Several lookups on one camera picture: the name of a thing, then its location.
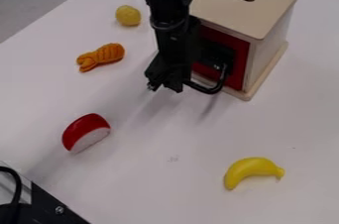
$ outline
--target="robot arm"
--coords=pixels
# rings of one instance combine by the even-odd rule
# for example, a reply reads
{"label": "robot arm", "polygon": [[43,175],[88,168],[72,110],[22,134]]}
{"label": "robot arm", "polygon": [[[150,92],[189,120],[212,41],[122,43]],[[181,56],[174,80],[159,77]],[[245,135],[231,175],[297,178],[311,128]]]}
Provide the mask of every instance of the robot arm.
{"label": "robot arm", "polygon": [[182,92],[186,84],[207,94],[221,90],[227,65],[220,66],[221,76],[215,87],[206,88],[191,81],[192,65],[201,57],[203,46],[199,38],[200,21],[189,15],[192,0],[146,0],[151,9],[151,25],[155,29],[159,52],[145,76],[149,88],[160,86]]}

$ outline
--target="black cable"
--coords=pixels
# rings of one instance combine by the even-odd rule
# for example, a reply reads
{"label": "black cable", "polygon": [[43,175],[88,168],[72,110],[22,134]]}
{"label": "black cable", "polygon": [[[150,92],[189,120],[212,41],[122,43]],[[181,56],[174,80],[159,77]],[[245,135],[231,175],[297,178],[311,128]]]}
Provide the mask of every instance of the black cable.
{"label": "black cable", "polygon": [[227,67],[228,67],[227,64],[224,63],[223,67],[221,69],[220,78],[219,78],[217,84],[213,87],[208,88],[208,87],[202,86],[200,84],[197,84],[197,83],[195,83],[191,80],[185,82],[184,84],[188,85],[189,87],[191,87],[191,88],[193,88],[193,89],[195,89],[199,92],[205,93],[205,94],[216,94],[216,93],[221,91],[221,89],[223,88],[223,86],[225,84],[225,81],[226,81],[226,78],[227,78],[227,75],[228,75]]}
{"label": "black cable", "polygon": [[0,172],[7,172],[11,174],[16,183],[13,199],[11,203],[8,204],[9,210],[8,210],[7,218],[6,218],[7,222],[4,223],[4,224],[15,224],[17,220],[17,212],[19,209],[19,203],[20,203],[20,197],[21,197],[21,193],[23,189],[23,183],[21,182],[19,175],[11,168],[0,167]]}

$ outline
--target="red box panel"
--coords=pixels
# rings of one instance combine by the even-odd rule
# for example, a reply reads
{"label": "red box panel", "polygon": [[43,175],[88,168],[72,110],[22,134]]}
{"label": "red box panel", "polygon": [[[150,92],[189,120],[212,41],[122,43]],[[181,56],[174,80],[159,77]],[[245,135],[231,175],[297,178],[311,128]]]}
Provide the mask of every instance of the red box panel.
{"label": "red box panel", "polygon": [[[235,51],[233,70],[228,76],[225,85],[236,90],[242,90],[250,43],[205,26],[201,27],[200,35],[204,39],[225,45]],[[195,63],[193,65],[193,70],[204,77],[215,81],[220,77],[220,72],[200,63]]]}

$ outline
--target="toy banana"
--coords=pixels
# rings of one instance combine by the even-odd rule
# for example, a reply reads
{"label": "toy banana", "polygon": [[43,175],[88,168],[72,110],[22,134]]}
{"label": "toy banana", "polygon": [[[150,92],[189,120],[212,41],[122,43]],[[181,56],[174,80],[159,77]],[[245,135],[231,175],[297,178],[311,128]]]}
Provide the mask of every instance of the toy banana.
{"label": "toy banana", "polygon": [[224,177],[225,187],[232,190],[242,179],[253,175],[274,175],[282,178],[284,170],[266,158],[242,159],[228,168]]}
{"label": "toy banana", "polygon": [[81,55],[76,62],[80,65],[80,71],[86,72],[92,70],[99,64],[115,62],[124,57],[125,50],[119,44],[105,45],[95,52]]}

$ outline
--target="yellow banana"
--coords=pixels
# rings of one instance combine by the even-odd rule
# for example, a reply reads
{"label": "yellow banana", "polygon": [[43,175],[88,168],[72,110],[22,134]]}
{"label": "yellow banana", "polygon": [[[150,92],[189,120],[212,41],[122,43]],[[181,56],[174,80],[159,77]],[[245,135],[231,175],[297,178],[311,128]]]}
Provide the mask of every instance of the yellow banana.
{"label": "yellow banana", "polygon": [[228,168],[224,177],[225,187],[232,190],[242,179],[253,175],[274,175],[280,179],[284,170],[266,158],[245,158]]}

